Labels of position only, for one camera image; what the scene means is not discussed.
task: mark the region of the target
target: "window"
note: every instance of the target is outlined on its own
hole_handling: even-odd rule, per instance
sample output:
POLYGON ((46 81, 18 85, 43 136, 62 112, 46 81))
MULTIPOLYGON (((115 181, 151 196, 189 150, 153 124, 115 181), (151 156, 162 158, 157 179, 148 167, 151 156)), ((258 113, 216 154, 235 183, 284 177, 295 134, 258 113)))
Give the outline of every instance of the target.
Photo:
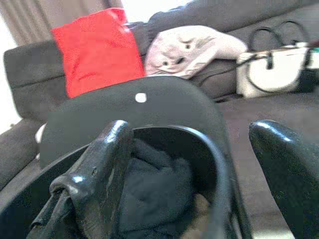
POLYGON ((168 11, 192 0, 122 0, 129 22, 147 22, 158 11, 168 11))

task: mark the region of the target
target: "red pillow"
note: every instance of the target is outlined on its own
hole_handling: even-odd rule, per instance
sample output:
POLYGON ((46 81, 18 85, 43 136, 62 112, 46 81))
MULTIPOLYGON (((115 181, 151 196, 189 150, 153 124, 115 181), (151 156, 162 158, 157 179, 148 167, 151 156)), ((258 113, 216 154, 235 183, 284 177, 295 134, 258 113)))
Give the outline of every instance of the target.
POLYGON ((145 75, 125 22, 123 9, 109 8, 52 30, 63 53, 69 97, 145 75))

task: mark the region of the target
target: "couch armrest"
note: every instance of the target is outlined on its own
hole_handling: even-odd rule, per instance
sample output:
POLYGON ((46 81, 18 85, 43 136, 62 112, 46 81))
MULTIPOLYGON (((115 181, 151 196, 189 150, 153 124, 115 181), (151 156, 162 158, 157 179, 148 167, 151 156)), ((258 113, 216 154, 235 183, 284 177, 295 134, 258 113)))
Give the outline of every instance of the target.
POLYGON ((35 158, 38 145, 34 135, 41 124, 23 119, 0 135, 0 190, 35 158))

